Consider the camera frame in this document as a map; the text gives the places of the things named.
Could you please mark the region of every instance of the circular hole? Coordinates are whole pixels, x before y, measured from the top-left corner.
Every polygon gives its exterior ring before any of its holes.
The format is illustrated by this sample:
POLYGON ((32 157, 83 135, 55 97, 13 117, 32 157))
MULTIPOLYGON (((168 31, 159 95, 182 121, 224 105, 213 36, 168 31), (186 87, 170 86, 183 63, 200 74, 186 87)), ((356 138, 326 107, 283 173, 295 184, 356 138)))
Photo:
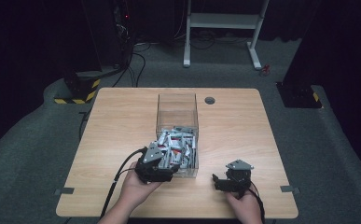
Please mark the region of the circular hole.
POLYGON ((212 105, 215 103, 215 98, 211 97, 211 96, 208 96, 205 98, 205 103, 208 104, 208 105, 212 105))

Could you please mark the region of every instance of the hand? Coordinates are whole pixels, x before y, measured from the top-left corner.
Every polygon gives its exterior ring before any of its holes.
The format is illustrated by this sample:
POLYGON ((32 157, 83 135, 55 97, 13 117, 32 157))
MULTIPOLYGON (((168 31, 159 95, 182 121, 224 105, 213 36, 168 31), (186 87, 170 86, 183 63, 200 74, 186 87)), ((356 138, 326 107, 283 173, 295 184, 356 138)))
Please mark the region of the hand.
MULTIPOLYGON (((257 192, 254 186, 250 190, 257 192)), ((257 202, 257 198, 250 192, 246 191, 241 199, 236 199, 231 192, 224 192, 226 199, 229 202, 235 216, 242 222, 242 224, 262 223, 261 211, 257 202)))
MULTIPOLYGON (((133 162, 130 169, 135 166, 136 162, 133 162)), ((161 182, 145 184, 139 179, 139 176, 134 170, 130 170, 128 171, 127 176, 125 176, 118 200, 126 202, 133 210, 143 203, 161 184, 161 182)))
MULTIPOLYGON (((130 169, 136 166, 136 162, 131 164, 130 169)), ((99 221, 99 224, 124 224, 127 223, 131 212, 143 203, 148 196, 162 183, 143 183, 134 170, 128 171, 122 184, 121 193, 114 206, 99 221)))

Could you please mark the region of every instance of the table top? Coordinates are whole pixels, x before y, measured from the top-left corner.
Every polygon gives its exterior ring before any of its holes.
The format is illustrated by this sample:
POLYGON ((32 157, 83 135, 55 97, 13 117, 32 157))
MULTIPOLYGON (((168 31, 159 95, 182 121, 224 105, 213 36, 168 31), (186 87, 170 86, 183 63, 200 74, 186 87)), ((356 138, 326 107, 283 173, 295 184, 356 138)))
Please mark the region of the table top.
MULTIPOLYGON (((119 166, 136 149, 157 139, 160 93, 195 93, 199 122, 199 170, 196 178, 173 178, 137 207, 132 217, 232 218, 212 174, 226 178, 226 165, 253 165, 251 179, 264 203, 266 218, 294 218, 298 209, 259 92, 254 89, 102 88, 80 141, 57 206, 61 217, 98 217, 119 166), (208 105, 206 97, 214 97, 208 105)), ((132 161, 137 161, 137 154, 132 161)), ((117 183, 108 208, 119 196, 117 183)))

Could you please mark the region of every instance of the transparent box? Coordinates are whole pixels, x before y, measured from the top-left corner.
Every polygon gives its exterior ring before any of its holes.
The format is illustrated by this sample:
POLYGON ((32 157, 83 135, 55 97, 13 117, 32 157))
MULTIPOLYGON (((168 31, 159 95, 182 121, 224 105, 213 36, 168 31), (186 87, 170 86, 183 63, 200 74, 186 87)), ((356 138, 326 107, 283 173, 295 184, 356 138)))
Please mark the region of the transparent box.
POLYGON ((160 94, 156 132, 161 147, 167 148, 161 164, 168 167, 179 162, 174 177, 196 177, 199 168, 196 94, 160 94))

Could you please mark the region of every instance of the cable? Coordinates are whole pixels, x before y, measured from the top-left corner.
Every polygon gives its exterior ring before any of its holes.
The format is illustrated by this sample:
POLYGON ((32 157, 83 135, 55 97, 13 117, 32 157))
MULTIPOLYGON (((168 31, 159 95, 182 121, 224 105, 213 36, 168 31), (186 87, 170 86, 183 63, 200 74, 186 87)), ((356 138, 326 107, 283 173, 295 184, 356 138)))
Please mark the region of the cable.
POLYGON ((124 71, 122 71, 121 76, 119 76, 119 78, 118 78, 117 81, 113 84, 112 87, 115 87, 115 86, 119 83, 119 81, 120 81, 121 78, 124 76, 124 73, 127 72, 127 70, 128 70, 128 69, 124 69, 124 71))
POLYGON ((176 37, 174 40, 181 39, 181 38, 184 37, 184 36, 186 36, 186 34, 180 35, 180 36, 176 37))
POLYGON ((238 44, 238 43, 242 43, 242 42, 246 42, 248 40, 248 38, 235 38, 233 40, 220 40, 220 39, 216 39, 215 42, 217 44, 238 44))
POLYGON ((129 66, 128 71, 130 72, 130 75, 131 75, 132 87, 134 87, 134 85, 135 85, 135 77, 134 77, 133 69, 129 66))
POLYGON ((70 221, 70 219, 72 219, 72 218, 71 217, 67 218, 63 224, 67 224, 70 221))
POLYGON ((78 114, 82 114, 82 120, 81 120, 81 123, 80 123, 80 126, 78 128, 78 141, 81 141, 81 132, 82 132, 82 125, 85 121, 88 121, 88 119, 86 119, 86 117, 88 117, 90 115, 90 112, 92 110, 92 107, 90 108, 89 111, 87 112, 79 112, 78 114))
POLYGON ((122 173, 125 173, 125 172, 128 172, 128 171, 131 171, 131 170, 134 170, 134 168, 129 168, 129 169, 126 169, 126 170, 123 170, 121 173, 119 173, 120 175, 122 175, 122 173))
POLYGON ((141 57, 142 60, 143 60, 143 66, 142 66, 142 69, 140 69, 139 75, 137 75, 136 85, 135 85, 135 87, 139 87, 139 78, 140 78, 140 76, 142 75, 143 70, 145 70, 146 59, 145 59, 145 57, 143 57, 143 55, 141 55, 141 54, 134 53, 134 55, 137 55, 137 56, 141 57))
POLYGON ((174 37, 176 37, 181 30, 181 27, 183 26, 183 20, 184 20, 184 11, 186 10, 186 0, 183 0, 183 13, 181 15, 181 21, 180 21, 180 25, 179 25, 179 29, 177 30, 176 34, 174 35, 174 37))
POLYGON ((134 155, 136 155, 139 152, 144 152, 145 150, 146 150, 146 148, 137 149, 121 164, 121 166, 119 167, 119 169, 117 171, 116 176, 114 177, 113 183, 111 184, 110 190, 108 191, 106 200, 104 202, 104 208, 102 209, 102 213, 101 213, 101 216, 99 217, 99 219, 102 219, 102 217, 105 214, 107 206, 110 203, 111 196, 113 195, 114 188, 116 187, 116 184, 117 184, 117 182, 119 180, 119 176, 123 173, 122 169, 124 168, 125 164, 128 162, 128 160, 131 159, 131 157, 133 157, 134 155))
POLYGON ((199 41, 202 41, 202 42, 205 42, 205 41, 212 41, 212 43, 205 47, 205 48, 199 48, 199 47, 196 47, 195 45, 193 44, 189 44, 191 47, 193 47, 194 49, 209 49, 211 48, 214 44, 215 44, 215 36, 212 35, 212 34, 209 34, 208 36, 206 35, 196 35, 198 37, 198 40, 199 41))
POLYGON ((261 221, 262 221, 263 224, 265 224, 265 209, 264 209, 264 204, 263 204, 263 202, 261 201, 261 199, 259 198, 259 193, 258 193, 258 189, 257 189, 256 185, 255 185, 253 182, 251 182, 251 183, 252 183, 252 185, 254 186, 254 188, 256 189, 256 192, 257 192, 257 193, 255 193, 255 192, 252 191, 251 189, 248 189, 248 191, 249 191, 250 193, 252 193, 252 195, 255 196, 255 198, 257 199, 257 202, 258 202, 258 205, 259 205, 259 210, 261 211, 261 221))
POLYGON ((146 51, 148 49, 151 48, 151 43, 139 43, 139 44, 135 44, 135 46, 142 46, 142 45, 148 45, 146 49, 139 49, 139 50, 134 50, 133 52, 143 52, 146 51))

